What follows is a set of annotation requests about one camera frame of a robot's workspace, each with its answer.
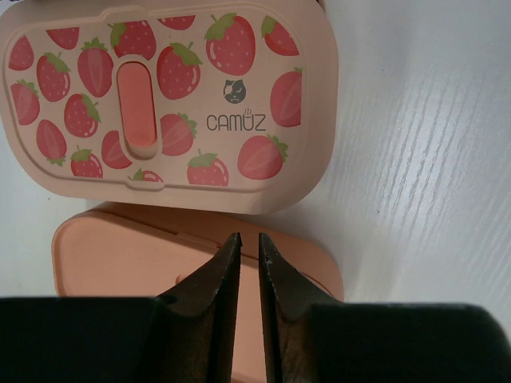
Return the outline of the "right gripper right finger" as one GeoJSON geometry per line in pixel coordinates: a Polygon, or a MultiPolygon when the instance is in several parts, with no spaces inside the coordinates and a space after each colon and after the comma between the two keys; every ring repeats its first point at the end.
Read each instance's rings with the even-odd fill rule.
{"type": "Polygon", "coordinates": [[[489,312],[466,304],[343,303],[259,236],[270,382],[507,382],[510,344],[489,312]]]}

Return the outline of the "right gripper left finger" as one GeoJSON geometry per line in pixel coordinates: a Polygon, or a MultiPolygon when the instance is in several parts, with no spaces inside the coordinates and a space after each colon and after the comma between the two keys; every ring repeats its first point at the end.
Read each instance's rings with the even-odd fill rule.
{"type": "Polygon", "coordinates": [[[154,297],[4,298],[4,382],[228,382],[242,239],[154,297]]]}

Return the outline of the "pink box lid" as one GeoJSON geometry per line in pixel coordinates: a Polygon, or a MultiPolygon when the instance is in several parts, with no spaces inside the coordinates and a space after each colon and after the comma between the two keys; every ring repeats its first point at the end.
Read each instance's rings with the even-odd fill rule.
{"type": "Polygon", "coordinates": [[[257,215],[327,170],[339,60],[320,1],[17,1],[1,116],[59,195],[257,215]]]}
{"type": "Polygon", "coordinates": [[[207,211],[103,203],[52,242],[66,298],[151,297],[144,382],[317,382],[310,309],[339,302],[334,259],[298,237],[207,211]]]}

